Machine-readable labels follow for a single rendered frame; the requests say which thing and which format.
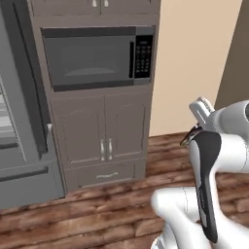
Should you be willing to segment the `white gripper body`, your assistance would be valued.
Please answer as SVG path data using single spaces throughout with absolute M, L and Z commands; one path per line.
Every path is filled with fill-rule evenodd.
M 209 116 L 215 111 L 212 104 L 203 96 L 200 96 L 197 100 L 189 105 L 190 110 L 195 116 L 197 123 L 203 129 L 207 129 Z

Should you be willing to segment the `grey fridge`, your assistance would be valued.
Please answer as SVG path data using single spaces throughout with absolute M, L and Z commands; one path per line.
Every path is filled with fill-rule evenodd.
M 0 0 L 0 177 L 45 166 L 49 172 L 0 182 L 0 210 L 64 196 L 46 94 L 48 151 L 39 157 L 36 148 L 24 93 L 24 83 L 31 79 L 13 3 Z

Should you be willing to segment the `grey-brown cupboard door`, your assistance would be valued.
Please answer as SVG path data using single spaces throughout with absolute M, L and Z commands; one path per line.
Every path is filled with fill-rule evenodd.
M 142 158 L 146 151 L 149 127 L 147 92 L 105 97 L 106 138 L 112 138 L 112 161 Z
M 35 16 L 99 15 L 100 1 L 96 2 L 96 8 L 92 0 L 31 0 L 31 5 Z
M 160 12 L 160 0 L 108 0 L 109 7 L 104 7 L 101 0 L 101 13 L 105 15 L 146 15 Z
M 63 166 L 67 169 L 103 162 L 104 98 L 86 97 L 53 102 L 53 118 Z

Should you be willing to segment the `grey-brown drawer front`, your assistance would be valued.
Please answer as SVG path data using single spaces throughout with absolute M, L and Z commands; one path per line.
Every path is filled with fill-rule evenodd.
M 93 186 L 134 177 L 133 161 L 117 162 L 108 165 L 90 166 L 78 171 L 78 184 Z

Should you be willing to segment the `grey microwave oven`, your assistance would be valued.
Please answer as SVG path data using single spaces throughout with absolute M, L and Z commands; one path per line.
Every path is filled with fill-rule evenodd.
M 128 87 L 151 81 L 153 26 L 44 28 L 42 36 L 55 91 Z M 131 41 L 132 79 L 128 76 Z

